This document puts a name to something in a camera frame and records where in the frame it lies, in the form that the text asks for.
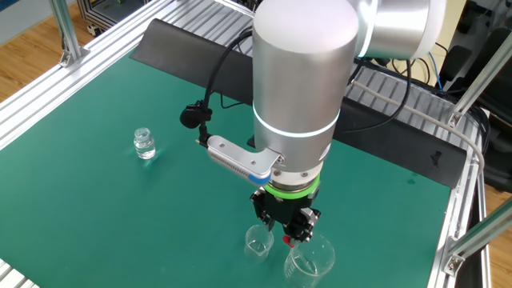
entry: glass cup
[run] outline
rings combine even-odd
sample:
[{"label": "glass cup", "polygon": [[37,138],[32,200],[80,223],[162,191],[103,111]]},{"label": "glass cup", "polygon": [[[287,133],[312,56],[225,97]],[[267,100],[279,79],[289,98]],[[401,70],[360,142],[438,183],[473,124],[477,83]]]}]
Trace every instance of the glass cup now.
[{"label": "glass cup", "polygon": [[269,255],[273,244],[274,236],[268,231],[266,225],[254,225],[246,233],[244,253],[250,262],[261,263]]},{"label": "glass cup", "polygon": [[292,248],[285,261],[285,277],[295,288],[313,288],[334,265],[336,255],[330,242],[315,234],[309,242]]}]

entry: black cable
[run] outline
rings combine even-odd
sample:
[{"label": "black cable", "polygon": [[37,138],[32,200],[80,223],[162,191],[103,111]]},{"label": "black cable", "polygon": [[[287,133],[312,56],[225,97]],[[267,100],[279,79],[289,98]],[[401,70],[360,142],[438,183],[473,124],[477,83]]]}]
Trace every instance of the black cable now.
[{"label": "black cable", "polygon": [[236,102],[234,104],[231,104],[231,105],[228,105],[228,106],[224,106],[224,95],[222,94],[222,92],[218,92],[218,93],[221,95],[221,107],[223,109],[229,109],[231,107],[235,107],[235,106],[243,104],[242,102]]},{"label": "black cable", "polygon": [[426,67],[426,73],[428,75],[428,78],[426,80],[426,84],[430,83],[430,68],[429,68],[429,65],[426,63],[425,60],[423,60],[422,58],[418,58],[419,61],[423,62],[423,64],[425,64],[425,67]]},{"label": "black cable", "polygon": [[447,54],[448,54],[448,49],[446,47],[444,47],[443,45],[439,44],[439,43],[435,43],[435,45],[441,47]]},{"label": "black cable", "polygon": [[407,103],[407,99],[409,99],[409,92],[410,92],[410,83],[411,83],[410,67],[411,67],[411,64],[410,64],[409,60],[406,60],[406,63],[407,63],[407,87],[406,87],[406,93],[403,96],[402,103],[400,103],[400,106],[396,109],[396,111],[394,113],[392,113],[392,115],[390,115],[388,117],[388,119],[386,119],[386,120],[384,120],[384,121],[382,121],[380,123],[377,123],[375,125],[368,126],[368,127],[345,130],[345,131],[343,131],[343,133],[361,132],[361,131],[366,131],[366,130],[370,130],[370,129],[373,129],[373,128],[377,128],[377,127],[380,127],[382,125],[385,125],[385,124],[391,122],[393,119],[395,119],[400,114],[400,112],[402,111],[403,107]]},{"label": "black cable", "polygon": [[[402,72],[398,71],[398,68],[394,65],[394,60],[396,60],[396,59],[391,59],[391,65],[393,66],[393,69],[394,69],[397,73],[404,74],[405,72],[407,72],[407,68],[406,68],[404,71],[402,71]],[[415,63],[416,63],[416,59],[412,61],[412,63],[410,64],[410,66],[412,67]]]},{"label": "black cable", "polygon": [[230,52],[232,51],[233,48],[236,47],[236,45],[238,45],[244,39],[252,36],[252,34],[253,34],[253,31],[246,31],[246,32],[241,33],[238,37],[236,37],[226,47],[226,49],[224,50],[224,53],[222,53],[222,56],[217,61],[217,64],[215,64],[215,67],[212,69],[212,71],[210,73],[210,78],[208,79],[208,85],[206,86],[205,97],[204,97],[204,100],[202,102],[202,109],[203,109],[203,111],[207,111],[208,110],[208,105],[210,104],[210,95],[212,94],[212,89],[214,88],[215,79],[217,77],[218,72],[221,69],[222,64],[224,63],[224,60],[226,60],[227,55],[230,54]]}]

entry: wooden floor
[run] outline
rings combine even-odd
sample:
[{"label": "wooden floor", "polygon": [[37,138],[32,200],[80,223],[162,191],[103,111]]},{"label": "wooden floor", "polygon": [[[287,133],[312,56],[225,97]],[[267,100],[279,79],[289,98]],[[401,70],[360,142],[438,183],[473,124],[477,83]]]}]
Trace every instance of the wooden floor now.
[{"label": "wooden floor", "polygon": [[[93,39],[80,17],[78,5],[70,6],[78,43]],[[55,66],[62,56],[57,24],[52,18],[31,27],[0,46],[0,102]]]},{"label": "wooden floor", "polygon": [[[93,37],[87,32],[76,4],[70,6],[70,13],[78,42],[83,45]],[[53,18],[48,18],[0,46],[0,102],[55,66],[61,55],[61,40]],[[487,187],[488,213],[508,197],[510,194],[502,194]],[[512,230],[492,241],[490,261],[493,287],[512,288]]]}]

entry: silver cylindrical joint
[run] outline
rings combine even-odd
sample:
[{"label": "silver cylindrical joint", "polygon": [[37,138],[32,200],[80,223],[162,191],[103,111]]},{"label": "silver cylindrical joint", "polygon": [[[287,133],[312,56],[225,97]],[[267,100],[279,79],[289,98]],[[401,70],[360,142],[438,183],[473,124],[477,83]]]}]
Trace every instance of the silver cylindrical joint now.
[{"label": "silver cylindrical joint", "polygon": [[349,0],[359,17],[356,56],[410,59],[438,39],[446,0]]},{"label": "silver cylindrical joint", "polygon": [[254,16],[256,148],[282,154],[275,168],[298,182],[319,173],[330,148],[357,32],[346,0],[264,1]]}]

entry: blue cable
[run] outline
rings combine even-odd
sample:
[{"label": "blue cable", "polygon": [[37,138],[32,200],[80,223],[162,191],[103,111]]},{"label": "blue cable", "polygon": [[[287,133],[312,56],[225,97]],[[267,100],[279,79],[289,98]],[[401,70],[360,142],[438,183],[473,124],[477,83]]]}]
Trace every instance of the blue cable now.
[{"label": "blue cable", "polygon": [[441,79],[439,77],[439,72],[438,72],[438,66],[435,65],[435,60],[434,60],[434,56],[432,55],[431,52],[429,52],[429,55],[430,55],[430,58],[432,58],[432,63],[434,64],[434,70],[435,70],[435,77],[438,78],[438,85],[439,85],[439,89],[442,91],[442,85],[441,85]]}]

